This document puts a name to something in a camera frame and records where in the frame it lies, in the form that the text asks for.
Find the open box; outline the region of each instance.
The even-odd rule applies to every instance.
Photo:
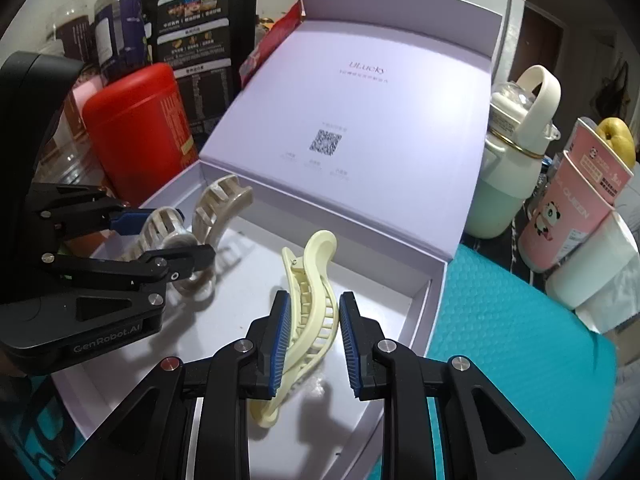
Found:
[[[200,161],[145,203],[180,208],[189,223],[200,193],[227,173],[254,188],[254,204],[220,243],[212,300],[185,302],[170,288],[160,333],[54,375],[85,436],[162,358],[197,360],[245,336],[253,319],[268,314],[275,291],[287,288],[280,250],[302,254],[320,229],[338,240],[328,268],[335,295],[352,290],[385,336],[426,352],[478,175],[500,17],[461,0],[304,3],[307,21],[235,100]],[[439,18],[420,10],[429,8]],[[358,53],[381,59],[386,77],[343,68]],[[328,96],[335,81],[342,93]],[[462,94],[452,95],[461,84]],[[357,104],[372,113],[360,114]],[[278,117],[260,118],[265,110]],[[342,133],[331,154],[309,148],[323,125]],[[299,134],[310,128],[310,140]],[[326,158],[319,165],[311,163],[320,155]],[[97,256],[116,258],[129,241],[112,236]],[[252,476],[362,478],[382,449],[381,414],[379,401],[354,399],[338,336],[273,428],[262,430],[249,417]]]

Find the brown door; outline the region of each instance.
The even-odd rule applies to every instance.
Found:
[[[524,8],[520,39],[511,67],[510,81],[517,81],[533,65],[542,65],[550,72],[556,69],[562,28],[535,10]]]

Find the pink object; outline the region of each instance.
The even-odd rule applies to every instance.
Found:
[[[102,79],[99,75],[93,76],[88,81],[78,85],[73,89],[74,99],[76,100],[76,106],[80,115],[82,115],[82,109],[84,104],[89,100],[89,97],[97,94],[102,90]]]
[[[518,240],[523,261],[534,272],[550,269],[613,211],[564,152],[549,188]]]
[[[582,119],[569,138],[568,156],[589,183],[609,202],[614,200],[634,174],[622,159]]]

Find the black package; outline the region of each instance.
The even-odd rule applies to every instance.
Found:
[[[254,49],[255,0],[142,0],[154,62],[173,69],[200,150],[240,91]]]

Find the turquoise textured mat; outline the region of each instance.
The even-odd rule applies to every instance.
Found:
[[[493,381],[577,480],[586,478],[616,379],[615,349],[607,339],[460,245],[447,270],[428,357],[447,361],[457,354],[471,358]],[[434,447],[443,480],[440,443]],[[380,462],[369,480],[379,478]]]

